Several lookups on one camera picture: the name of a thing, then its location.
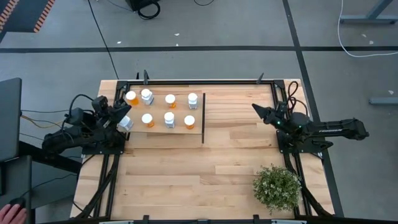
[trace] green plant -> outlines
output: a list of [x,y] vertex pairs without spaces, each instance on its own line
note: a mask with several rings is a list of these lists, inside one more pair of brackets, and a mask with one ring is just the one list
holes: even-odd
[[299,178],[285,167],[271,164],[271,168],[261,168],[257,172],[259,177],[253,182],[254,196],[267,205],[270,214],[274,210],[293,210],[298,206],[301,189]]

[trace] human hand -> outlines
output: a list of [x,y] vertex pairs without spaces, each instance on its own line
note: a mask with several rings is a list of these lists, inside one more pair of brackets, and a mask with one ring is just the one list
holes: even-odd
[[16,215],[20,205],[6,205],[0,210],[0,224],[23,224],[26,220],[26,209],[21,209]]

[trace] gray floor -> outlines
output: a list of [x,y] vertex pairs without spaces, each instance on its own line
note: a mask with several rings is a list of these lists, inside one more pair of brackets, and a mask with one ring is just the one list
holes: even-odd
[[[126,6],[124,0],[113,2]],[[344,13],[365,14],[376,2],[346,0]],[[160,16],[143,21],[105,0],[92,1],[110,47],[293,45],[279,0],[215,0],[207,7],[193,0],[162,0],[160,4]],[[289,4],[302,46],[338,46],[339,0],[289,0]],[[394,1],[386,13],[397,12],[398,1]],[[343,25],[341,38],[351,46],[398,45],[398,25]],[[84,0],[56,0],[38,34],[7,33],[0,43],[0,48],[102,46]],[[124,52],[112,56],[122,79],[135,78],[143,69],[151,78],[257,78],[262,72],[265,78],[302,77],[295,52]],[[393,96],[398,94],[398,55],[352,58],[344,52],[304,52],[304,58],[321,119],[355,116],[371,134],[358,142],[332,140],[335,145],[330,156],[346,217],[398,220],[398,107],[368,104],[371,96],[391,96],[389,90]],[[64,110],[77,93],[96,96],[100,80],[114,79],[107,53],[0,54],[0,68],[0,80],[23,79],[22,108],[28,110]],[[89,105],[84,99],[76,103]],[[62,119],[62,113],[29,116]],[[25,121],[21,124],[21,132],[40,138],[48,131]],[[21,139],[40,145],[36,139]],[[67,174],[39,164],[34,170],[33,185]],[[75,178],[69,177],[37,189],[38,206],[46,201],[45,194],[65,198],[38,209],[38,222],[68,217],[72,201],[68,196],[74,193],[75,184]]]

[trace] wooden board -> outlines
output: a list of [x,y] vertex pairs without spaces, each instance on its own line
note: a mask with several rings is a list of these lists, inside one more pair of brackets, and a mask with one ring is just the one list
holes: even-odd
[[[154,94],[154,102],[152,105],[145,105],[141,100],[141,90],[148,88]],[[202,116],[203,116],[203,93],[202,91],[181,90],[180,88],[164,88],[158,86],[133,86],[131,90],[137,93],[140,99],[138,105],[132,105],[128,116],[133,120],[134,126],[131,132],[141,133],[174,133],[174,134],[201,134],[202,131]],[[196,93],[198,95],[198,108],[190,110],[188,105],[188,94]],[[165,102],[165,96],[168,94],[175,95],[176,107],[170,109]],[[172,112],[174,118],[174,128],[167,128],[164,124],[164,114]],[[149,113],[154,118],[155,126],[148,128],[142,121],[142,115]],[[191,115],[195,118],[195,125],[193,129],[187,129],[184,124],[184,118]]]
[[[111,101],[115,86],[115,81],[102,81],[99,94]],[[260,166],[284,166],[275,129],[262,123],[251,107],[251,103],[273,106],[269,86],[157,86],[165,91],[170,87],[206,93],[205,143],[194,134],[131,133],[119,163],[112,219],[141,220],[143,215],[152,220],[252,219],[253,214],[292,218],[292,212],[270,215],[252,191]],[[305,102],[301,85],[296,97]],[[303,107],[297,104],[296,110]],[[94,194],[101,161],[102,156],[95,156],[82,168],[75,195],[78,205],[84,206]],[[307,187],[333,213],[321,160],[302,154],[302,165]],[[73,208],[71,216],[77,213]]]

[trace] white cable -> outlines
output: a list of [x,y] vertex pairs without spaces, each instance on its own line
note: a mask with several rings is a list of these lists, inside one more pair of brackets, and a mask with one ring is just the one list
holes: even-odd
[[341,43],[341,39],[340,39],[340,19],[341,19],[341,15],[343,13],[343,5],[344,5],[344,0],[341,0],[341,11],[340,11],[340,16],[338,18],[338,22],[337,22],[337,36],[338,36],[338,41],[340,42],[340,46],[341,48],[343,48],[343,50],[351,57],[356,57],[356,58],[361,58],[361,57],[373,57],[373,56],[388,56],[388,55],[395,55],[398,54],[398,52],[393,52],[393,53],[388,53],[388,54],[371,54],[371,55],[353,55],[351,53],[349,53],[343,46],[343,43]]

